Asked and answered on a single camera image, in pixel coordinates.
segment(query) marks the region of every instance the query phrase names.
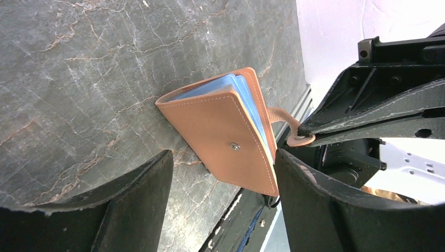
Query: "brown leather wallet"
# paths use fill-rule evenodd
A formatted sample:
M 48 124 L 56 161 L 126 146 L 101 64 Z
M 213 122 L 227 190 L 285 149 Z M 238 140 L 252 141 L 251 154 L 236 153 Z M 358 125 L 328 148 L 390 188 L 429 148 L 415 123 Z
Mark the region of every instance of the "brown leather wallet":
M 271 124 L 277 121 L 289 123 L 292 130 L 288 138 L 289 146 L 309 144 L 315 137 L 297 136 L 300 125 L 297 120 L 282 109 L 266 108 L 257 75 L 252 68 L 231 73 L 246 79 L 266 132 L 267 143 L 263 142 L 240 95 L 234 90 L 171 100 L 230 73 L 174 90 L 160 97 L 155 104 L 217 180 L 278 196 L 273 170 L 277 145 Z M 269 146 L 272 158 L 266 153 L 265 144 Z

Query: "marble table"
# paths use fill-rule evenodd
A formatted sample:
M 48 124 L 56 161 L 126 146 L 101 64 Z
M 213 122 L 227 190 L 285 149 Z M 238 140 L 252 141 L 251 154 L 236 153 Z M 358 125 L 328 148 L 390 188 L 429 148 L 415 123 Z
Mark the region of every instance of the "marble table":
M 239 188 L 155 100 L 245 66 L 268 106 L 306 89 L 295 0 L 4 0 L 0 44 L 0 205 L 60 202 L 171 149 L 159 251 L 198 251 Z

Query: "wallet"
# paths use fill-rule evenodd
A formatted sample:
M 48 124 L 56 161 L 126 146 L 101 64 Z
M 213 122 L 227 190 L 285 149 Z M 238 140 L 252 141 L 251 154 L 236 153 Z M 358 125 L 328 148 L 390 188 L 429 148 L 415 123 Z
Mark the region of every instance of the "wallet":
M 184 86 L 155 104 L 217 180 L 269 196 L 279 195 L 271 124 L 289 124 L 289 146 L 315 140 L 298 135 L 300 123 L 289 113 L 266 107 L 250 67 Z

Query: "blue paper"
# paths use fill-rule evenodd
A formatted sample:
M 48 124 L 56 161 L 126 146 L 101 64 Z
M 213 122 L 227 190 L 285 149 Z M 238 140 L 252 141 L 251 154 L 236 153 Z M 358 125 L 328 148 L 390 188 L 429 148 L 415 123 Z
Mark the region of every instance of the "blue paper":
M 229 75 L 212 80 L 200 87 L 179 94 L 172 100 L 202 96 L 207 93 L 214 92 L 219 89 L 227 88 L 230 86 L 232 86 L 235 92 L 237 92 L 241 97 L 241 102 L 244 104 L 244 107 L 246 107 L 246 110 L 249 112 L 250 118 L 252 119 L 255 127 L 260 133 L 263 143 L 266 146 L 267 155 L 269 156 L 270 159 L 272 159 L 272 153 L 270 152 L 269 149 L 269 145 L 266 138 L 266 132 L 264 131 L 264 126 L 261 122 L 260 114 L 258 112 L 257 106 L 255 105 L 252 93 L 250 92 L 249 86 L 247 85 L 247 81 L 244 78 L 244 76 L 241 75 L 235 76 L 234 74 L 231 73 Z

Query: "wallet strap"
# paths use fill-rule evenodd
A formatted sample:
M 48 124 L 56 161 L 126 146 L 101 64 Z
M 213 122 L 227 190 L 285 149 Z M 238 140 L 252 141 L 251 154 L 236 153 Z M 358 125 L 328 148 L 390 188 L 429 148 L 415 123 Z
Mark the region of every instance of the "wallet strap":
M 287 145 L 291 147 L 303 146 L 312 143 L 315 140 L 315 135 L 300 136 L 298 135 L 298 127 L 301 125 L 293 116 L 287 111 L 280 108 L 267 108 L 267 115 L 270 123 L 287 122 L 291 128 L 291 134 L 287 139 Z

